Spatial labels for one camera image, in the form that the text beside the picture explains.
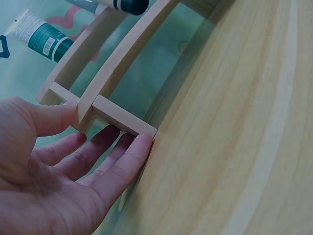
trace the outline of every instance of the paint tube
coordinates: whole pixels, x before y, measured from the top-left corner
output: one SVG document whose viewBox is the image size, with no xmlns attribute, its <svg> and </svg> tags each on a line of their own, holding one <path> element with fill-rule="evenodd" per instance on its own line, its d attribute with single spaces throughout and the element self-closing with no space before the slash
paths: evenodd
<svg viewBox="0 0 313 235">
<path fill-rule="evenodd" d="M 68 1 L 74 5 L 77 5 L 93 14 L 100 15 L 101 12 L 104 11 L 104 9 L 107 8 L 107 6 L 93 2 L 91 0 L 65 0 Z"/>
<path fill-rule="evenodd" d="M 116 10 L 125 11 L 133 15 L 143 14 L 149 6 L 149 0 L 94 0 Z"/>
<path fill-rule="evenodd" d="M 25 9 L 8 27 L 4 36 L 12 37 L 44 57 L 59 62 L 73 41 L 40 17 Z"/>
</svg>

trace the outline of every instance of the wooden joint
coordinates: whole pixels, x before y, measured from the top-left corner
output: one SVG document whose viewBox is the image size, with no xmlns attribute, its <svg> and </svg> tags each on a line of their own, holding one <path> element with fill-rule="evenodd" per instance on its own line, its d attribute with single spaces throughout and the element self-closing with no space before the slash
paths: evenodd
<svg viewBox="0 0 313 235">
<path fill-rule="evenodd" d="M 157 130 L 154 127 L 101 95 L 98 95 L 92 104 L 92 107 L 97 119 L 100 121 L 105 120 L 109 124 L 134 136 L 148 134 L 151 137 L 154 137 L 157 133 Z"/>
</svg>

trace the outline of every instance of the wooden slat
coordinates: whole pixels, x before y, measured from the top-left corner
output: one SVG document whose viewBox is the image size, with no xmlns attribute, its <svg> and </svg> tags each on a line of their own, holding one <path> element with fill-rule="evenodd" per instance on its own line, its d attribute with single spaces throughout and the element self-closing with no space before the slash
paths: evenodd
<svg viewBox="0 0 313 235">
<path fill-rule="evenodd" d="M 154 137 L 157 132 L 154 127 L 101 95 L 98 95 L 92 107 L 96 113 L 97 119 L 105 120 L 109 124 L 132 135 L 137 136 L 139 134 L 148 134 L 151 137 Z"/>
<path fill-rule="evenodd" d="M 178 0 L 158 0 L 126 35 L 102 66 L 78 103 L 78 121 L 84 127 L 98 94 L 109 97 L 114 88 Z"/>
<path fill-rule="evenodd" d="M 220 0 L 182 0 L 182 3 L 199 13 L 208 17 Z"/>
<path fill-rule="evenodd" d="M 52 83 L 59 83 L 64 88 L 69 89 L 125 16 L 125 13 L 110 8 L 105 9 L 78 37 L 56 65 L 39 91 L 36 100 L 47 105 L 59 103 L 58 97 L 49 92 Z"/>
<path fill-rule="evenodd" d="M 69 90 L 65 89 L 64 87 L 62 87 L 61 85 L 59 85 L 56 82 L 53 82 L 50 90 L 56 94 L 62 101 L 67 102 L 67 101 L 75 101 L 75 102 L 79 102 L 80 98 L 77 97 L 76 95 L 74 95 L 72 92 L 70 92 Z"/>
</svg>

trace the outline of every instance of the tube cap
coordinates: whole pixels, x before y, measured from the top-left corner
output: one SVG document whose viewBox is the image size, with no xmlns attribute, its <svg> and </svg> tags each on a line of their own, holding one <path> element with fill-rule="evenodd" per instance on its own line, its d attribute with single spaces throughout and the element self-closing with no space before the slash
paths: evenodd
<svg viewBox="0 0 313 235">
<path fill-rule="evenodd" d="M 149 0 L 122 0 L 122 11 L 139 16 L 143 14 L 149 6 Z"/>
</svg>

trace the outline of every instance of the hand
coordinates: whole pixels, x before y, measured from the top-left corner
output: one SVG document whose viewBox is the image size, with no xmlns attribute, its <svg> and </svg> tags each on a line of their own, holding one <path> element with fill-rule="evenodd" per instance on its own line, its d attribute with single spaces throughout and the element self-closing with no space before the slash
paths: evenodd
<svg viewBox="0 0 313 235">
<path fill-rule="evenodd" d="M 63 132 L 75 110 L 75 103 L 0 101 L 1 234 L 91 234 L 146 162 L 152 139 L 125 134 L 99 168 L 79 180 L 118 138 L 113 126 L 84 146 L 86 137 L 75 133 L 33 149 L 37 137 Z"/>
</svg>

